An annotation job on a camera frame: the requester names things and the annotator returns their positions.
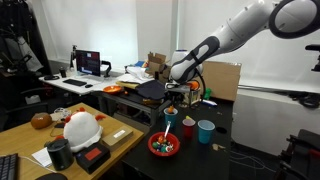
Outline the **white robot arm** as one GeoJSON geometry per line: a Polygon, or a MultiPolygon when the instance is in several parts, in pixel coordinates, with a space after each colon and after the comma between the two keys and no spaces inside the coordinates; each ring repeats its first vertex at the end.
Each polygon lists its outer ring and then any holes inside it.
{"type": "Polygon", "coordinates": [[[320,0],[253,0],[229,18],[185,57],[173,63],[165,89],[185,92],[183,86],[202,73],[202,63],[239,49],[249,39],[269,29],[282,39],[294,39],[320,29],[320,0]]]}

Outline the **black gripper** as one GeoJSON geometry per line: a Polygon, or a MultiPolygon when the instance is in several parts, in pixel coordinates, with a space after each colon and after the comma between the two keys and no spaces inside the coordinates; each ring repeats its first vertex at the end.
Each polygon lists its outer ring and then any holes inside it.
{"type": "Polygon", "coordinates": [[[192,106],[200,101],[200,84],[189,81],[185,84],[166,83],[165,89],[180,106],[192,106]]]}

